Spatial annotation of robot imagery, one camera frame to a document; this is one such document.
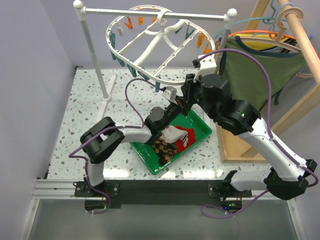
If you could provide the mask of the white striped sock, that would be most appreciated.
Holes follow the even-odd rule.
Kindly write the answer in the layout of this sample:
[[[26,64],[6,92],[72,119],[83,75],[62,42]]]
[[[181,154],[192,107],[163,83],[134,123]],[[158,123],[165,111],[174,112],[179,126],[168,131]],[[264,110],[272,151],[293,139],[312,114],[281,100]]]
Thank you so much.
[[[183,134],[180,133],[180,130],[170,125],[161,132],[160,139],[164,140],[166,143],[172,144],[175,143]]]

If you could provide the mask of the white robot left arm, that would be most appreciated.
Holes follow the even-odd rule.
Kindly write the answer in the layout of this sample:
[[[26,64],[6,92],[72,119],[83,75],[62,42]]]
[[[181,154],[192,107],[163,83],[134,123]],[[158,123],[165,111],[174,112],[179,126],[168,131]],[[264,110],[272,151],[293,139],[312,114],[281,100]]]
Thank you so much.
[[[86,191],[99,196],[104,190],[104,162],[122,143],[143,143],[151,145],[162,131],[180,114],[187,116],[192,105],[178,97],[176,103],[162,109],[154,107],[143,122],[143,126],[120,126],[111,117],[104,117],[81,137],[83,151],[89,158]]]

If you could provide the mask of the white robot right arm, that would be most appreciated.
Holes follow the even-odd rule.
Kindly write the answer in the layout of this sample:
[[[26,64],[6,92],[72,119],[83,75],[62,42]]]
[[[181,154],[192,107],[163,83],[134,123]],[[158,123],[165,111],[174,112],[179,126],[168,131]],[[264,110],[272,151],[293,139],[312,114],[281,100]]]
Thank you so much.
[[[230,197],[249,190],[269,191],[282,200],[290,200],[305,193],[307,177],[314,173],[317,163],[304,159],[268,131],[266,121],[245,100],[234,100],[230,83],[218,74],[209,74],[195,80],[190,73],[181,86],[187,109],[197,104],[218,126],[238,136],[270,164],[269,170],[232,170],[223,180],[223,192]]]

